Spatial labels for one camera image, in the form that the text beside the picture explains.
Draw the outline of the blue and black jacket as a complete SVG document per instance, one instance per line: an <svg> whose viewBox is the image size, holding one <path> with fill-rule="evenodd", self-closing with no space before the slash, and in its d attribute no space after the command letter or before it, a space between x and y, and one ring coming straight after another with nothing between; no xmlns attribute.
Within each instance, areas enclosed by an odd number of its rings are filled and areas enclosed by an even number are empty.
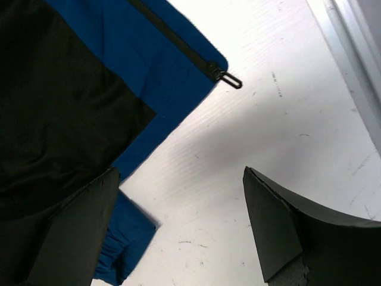
<svg viewBox="0 0 381 286"><path fill-rule="evenodd" d="M1 2L1 219L128 178L216 84L242 82L167 1ZM93 279L121 285L156 224L118 186Z"/></svg>

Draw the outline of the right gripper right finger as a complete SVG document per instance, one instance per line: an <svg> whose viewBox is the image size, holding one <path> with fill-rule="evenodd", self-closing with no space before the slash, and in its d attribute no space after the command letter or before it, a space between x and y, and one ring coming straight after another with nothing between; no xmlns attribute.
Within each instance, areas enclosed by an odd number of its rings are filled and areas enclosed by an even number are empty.
<svg viewBox="0 0 381 286"><path fill-rule="evenodd" d="M243 187L266 284L380 284L380 222L322 206L250 167Z"/></svg>

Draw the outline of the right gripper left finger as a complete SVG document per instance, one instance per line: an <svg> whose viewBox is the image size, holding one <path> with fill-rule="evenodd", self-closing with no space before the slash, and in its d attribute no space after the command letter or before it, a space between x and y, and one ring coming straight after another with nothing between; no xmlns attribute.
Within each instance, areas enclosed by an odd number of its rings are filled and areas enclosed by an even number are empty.
<svg viewBox="0 0 381 286"><path fill-rule="evenodd" d="M119 182L111 167L61 204L1 219L1 285L90 285Z"/></svg>

